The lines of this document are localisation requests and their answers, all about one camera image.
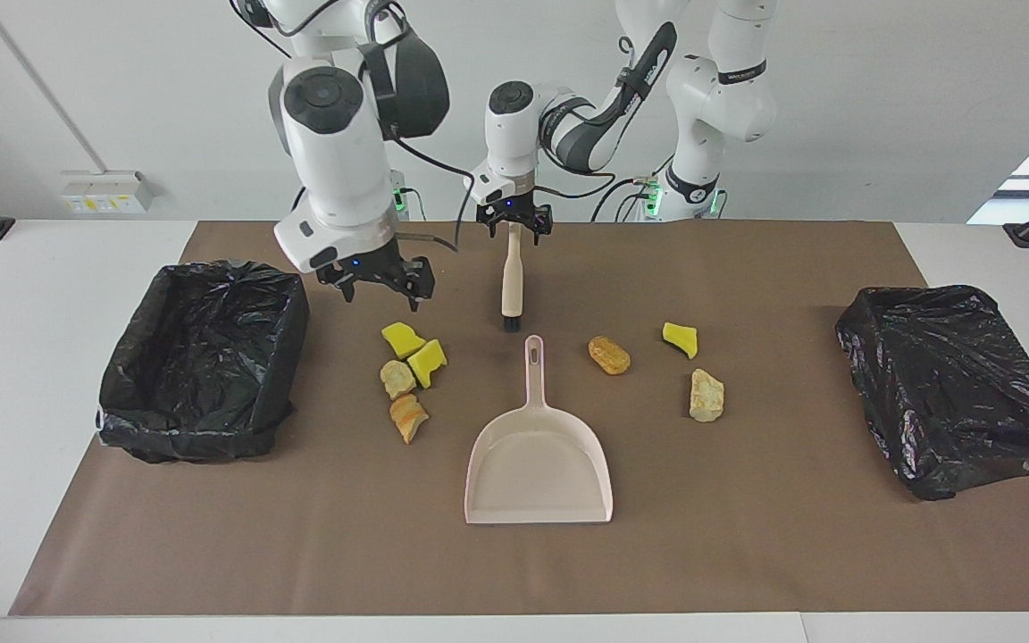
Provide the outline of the beige hand brush black bristles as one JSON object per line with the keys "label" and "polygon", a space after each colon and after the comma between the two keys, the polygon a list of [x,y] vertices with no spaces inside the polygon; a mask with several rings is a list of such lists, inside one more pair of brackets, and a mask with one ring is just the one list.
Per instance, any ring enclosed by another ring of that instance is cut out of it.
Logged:
{"label": "beige hand brush black bristles", "polygon": [[519,224],[507,224],[506,259],[502,274],[501,309],[503,329],[514,333],[520,330],[523,317],[523,261],[522,230]]}

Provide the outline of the beige sponge chunk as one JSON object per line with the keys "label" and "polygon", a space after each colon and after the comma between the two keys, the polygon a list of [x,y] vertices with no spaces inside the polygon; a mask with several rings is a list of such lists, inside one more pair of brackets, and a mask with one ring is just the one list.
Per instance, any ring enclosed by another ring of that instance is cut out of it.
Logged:
{"label": "beige sponge chunk", "polygon": [[396,400],[400,396],[411,394],[418,386],[415,376],[409,363],[401,361],[388,361],[380,370],[380,380],[383,384],[385,394],[391,400]]}
{"label": "beige sponge chunk", "polygon": [[699,422],[712,422],[725,410],[725,384],[703,369],[690,376],[690,418]]}

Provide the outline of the orange striped sponge chunk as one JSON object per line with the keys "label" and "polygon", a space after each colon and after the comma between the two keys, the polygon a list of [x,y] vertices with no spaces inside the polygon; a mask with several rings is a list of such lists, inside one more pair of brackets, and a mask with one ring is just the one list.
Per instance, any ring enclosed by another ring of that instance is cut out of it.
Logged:
{"label": "orange striped sponge chunk", "polygon": [[424,421],[428,420],[430,416],[428,412],[424,410],[417,395],[407,392],[407,394],[399,396],[389,404],[389,418],[395,423],[401,439],[409,445],[413,442],[418,427]]}

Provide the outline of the brown oval sponge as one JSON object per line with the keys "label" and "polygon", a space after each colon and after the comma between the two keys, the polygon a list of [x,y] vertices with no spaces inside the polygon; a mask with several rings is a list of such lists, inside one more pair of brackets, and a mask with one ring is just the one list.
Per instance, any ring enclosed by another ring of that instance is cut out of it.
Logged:
{"label": "brown oval sponge", "polygon": [[605,335],[597,335],[588,342],[588,354],[593,362],[607,376],[620,376],[632,366],[632,356]]}

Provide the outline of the yellow green sponge piece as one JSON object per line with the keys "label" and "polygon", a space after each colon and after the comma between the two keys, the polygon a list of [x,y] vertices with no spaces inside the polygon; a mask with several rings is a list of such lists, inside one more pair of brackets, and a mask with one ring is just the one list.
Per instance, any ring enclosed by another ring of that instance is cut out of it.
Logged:
{"label": "yellow green sponge piece", "polygon": [[668,345],[677,347],[687,358],[697,357],[699,352],[699,333],[697,327],[663,322],[662,340]]}

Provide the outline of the pale pink plastic dustpan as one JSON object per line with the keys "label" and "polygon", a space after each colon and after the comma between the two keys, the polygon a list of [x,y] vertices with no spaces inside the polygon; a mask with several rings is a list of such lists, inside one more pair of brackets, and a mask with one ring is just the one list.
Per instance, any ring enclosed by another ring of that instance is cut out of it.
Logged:
{"label": "pale pink plastic dustpan", "polygon": [[491,419],[466,469],[469,525],[606,524],[615,501],[595,431],[546,399],[546,343],[525,340],[525,402]]}

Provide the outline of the black bag lined bin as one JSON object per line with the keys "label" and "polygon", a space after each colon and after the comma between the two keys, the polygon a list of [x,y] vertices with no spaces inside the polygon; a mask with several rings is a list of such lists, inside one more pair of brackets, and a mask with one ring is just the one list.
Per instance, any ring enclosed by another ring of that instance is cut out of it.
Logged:
{"label": "black bag lined bin", "polygon": [[863,288],[833,332],[911,496],[1029,476],[1029,355],[995,298],[971,285]]}
{"label": "black bag lined bin", "polygon": [[99,443],[144,463],[268,455],[294,410],[307,325],[298,274],[241,260],[161,267],[99,384]]}

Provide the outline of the brown paper table mat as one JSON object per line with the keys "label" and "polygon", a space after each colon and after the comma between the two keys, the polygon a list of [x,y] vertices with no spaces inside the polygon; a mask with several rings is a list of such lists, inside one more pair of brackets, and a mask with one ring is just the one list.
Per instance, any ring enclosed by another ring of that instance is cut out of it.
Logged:
{"label": "brown paper table mat", "polygon": [[[307,278],[295,410],[267,457],[141,463],[90,444],[15,615],[1029,611],[1029,477],[915,500],[875,446],[833,334],[862,288],[923,278],[893,225],[559,224],[528,249],[523,329],[549,404],[608,460],[601,525],[475,526],[475,437],[525,402],[523,337],[498,320],[501,240],[425,247],[434,298]],[[381,330],[439,340],[447,365],[389,418]],[[663,322],[697,327],[689,359]],[[632,356],[607,376],[587,345]],[[690,376],[725,410],[690,418]]]}

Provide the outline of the white wall socket box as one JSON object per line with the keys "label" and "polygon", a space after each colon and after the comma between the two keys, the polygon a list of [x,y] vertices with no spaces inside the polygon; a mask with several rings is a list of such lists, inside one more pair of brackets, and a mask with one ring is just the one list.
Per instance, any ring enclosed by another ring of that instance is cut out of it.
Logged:
{"label": "white wall socket box", "polygon": [[74,215],[144,215],[154,189],[139,171],[63,171],[61,199]]}

